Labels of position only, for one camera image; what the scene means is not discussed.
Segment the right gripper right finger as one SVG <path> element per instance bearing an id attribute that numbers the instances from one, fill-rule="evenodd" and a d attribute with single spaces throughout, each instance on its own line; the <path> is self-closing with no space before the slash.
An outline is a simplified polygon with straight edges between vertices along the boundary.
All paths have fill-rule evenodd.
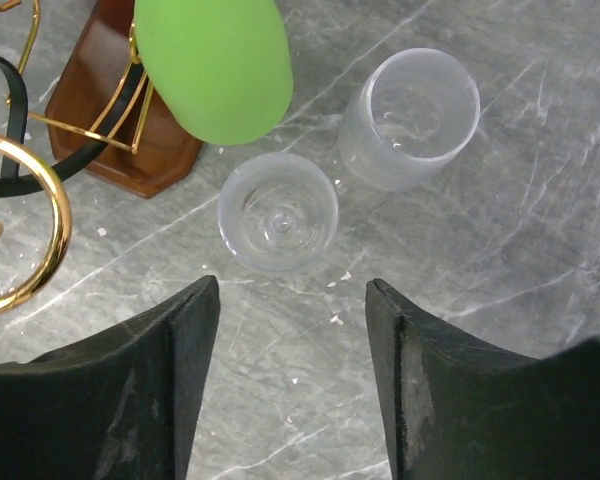
<path id="1" fill-rule="evenodd" d="M 600 336 L 534 359 L 381 279 L 365 317 L 393 478 L 600 479 Z"/>

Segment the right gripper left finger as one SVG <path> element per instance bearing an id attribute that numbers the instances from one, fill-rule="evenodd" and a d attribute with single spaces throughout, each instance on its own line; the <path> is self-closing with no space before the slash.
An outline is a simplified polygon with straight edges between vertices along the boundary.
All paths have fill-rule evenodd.
<path id="1" fill-rule="evenodd" d="M 0 479 L 183 479 L 220 317 L 207 275 L 27 363 L 0 364 Z"/>

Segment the clear plastic cup front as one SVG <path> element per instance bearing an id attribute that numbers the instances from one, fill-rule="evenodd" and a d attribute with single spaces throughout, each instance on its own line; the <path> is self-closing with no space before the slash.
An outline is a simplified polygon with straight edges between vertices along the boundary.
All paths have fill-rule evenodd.
<path id="1" fill-rule="evenodd" d="M 335 237 L 339 204 L 330 179 L 311 160 L 274 152 L 240 164 L 217 206 L 221 237 L 235 259 L 284 275 L 319 261 Z"/>

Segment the clear plastic cup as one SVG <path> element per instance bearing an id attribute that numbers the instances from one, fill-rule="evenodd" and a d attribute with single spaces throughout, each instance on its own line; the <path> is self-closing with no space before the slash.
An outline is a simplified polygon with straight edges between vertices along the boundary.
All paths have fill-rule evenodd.
<path id="1" fill-rule="evenodd" d="M 477 84 L 459 60 L 431 48 L 400 51 L 351 98 L 337 140 L 340 159 L 369 185 L 404 192 L 456 158 L 480 110 Z"/>
<path id="2" fill-rule="evenodd" d="M 221 237 L 235 259 L 284 275 L 319 261 L 335 237 L 339 204 L 330 179 L 311 160 L 274 152 L 240 164 L 217 206 Z"/>

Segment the green wine glass front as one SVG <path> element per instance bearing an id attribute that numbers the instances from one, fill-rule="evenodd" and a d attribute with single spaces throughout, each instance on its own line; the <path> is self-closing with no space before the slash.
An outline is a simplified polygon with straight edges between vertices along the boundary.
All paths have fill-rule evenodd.
<path id="1" fill-rule="evenodd" d="M 192 136 L 246 144 L 284 117 L 294 80 L 275 2 L 138 1 L 133 20 L 148 77 Z"/>

